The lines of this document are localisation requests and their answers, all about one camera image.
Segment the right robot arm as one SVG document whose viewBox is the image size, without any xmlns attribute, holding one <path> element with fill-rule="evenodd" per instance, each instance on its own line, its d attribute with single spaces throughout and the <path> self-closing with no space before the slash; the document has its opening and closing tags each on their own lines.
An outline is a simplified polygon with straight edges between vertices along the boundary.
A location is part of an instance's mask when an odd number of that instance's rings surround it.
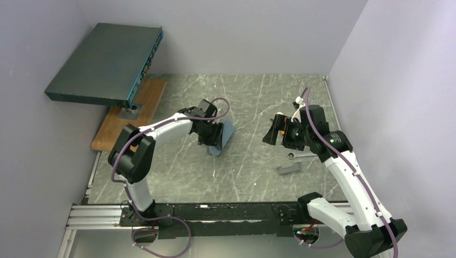
<svg viewBox="0 0 456 258">
<path fill-rule="evenodd" d="M 398 242 L 408 228 L 383 206 L 367 182 L 345 133 L 332 131 L 319 105 L 298 109 L 300 119 L 277 113 L 263 142 L 275 145 L 280 132 L 282 146 L 292 150 L 309 147 L 341 187 L 352 214 L 330 204 L 317 192 L 298 198 L 300 220 L 319 221 L 336 232 L 353 257 L 398 257 Z"/>
</svg>

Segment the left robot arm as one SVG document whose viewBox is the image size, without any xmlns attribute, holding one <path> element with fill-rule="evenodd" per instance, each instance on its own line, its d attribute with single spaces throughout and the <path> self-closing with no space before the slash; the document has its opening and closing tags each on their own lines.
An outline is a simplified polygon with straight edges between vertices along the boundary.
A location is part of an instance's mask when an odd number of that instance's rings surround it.
<svg viewBox="0 0 456 258">
<path fill-rule="evenodd" d="M 197 143 L 209 155 L 219 156 L 234 133 L 232 121 L 219 114 L 214 102 L 201 100 L 198 106 L 183 108 L 171 117 L 154 124 L 136 127 L 126 125 L 109 156 L 111 180 L 123 185 L 130 208 L 145 218 L 156 216 L 146 176 L 154 152 L 164 144 L 186 135 L 197 134 Z"/>
</svg>

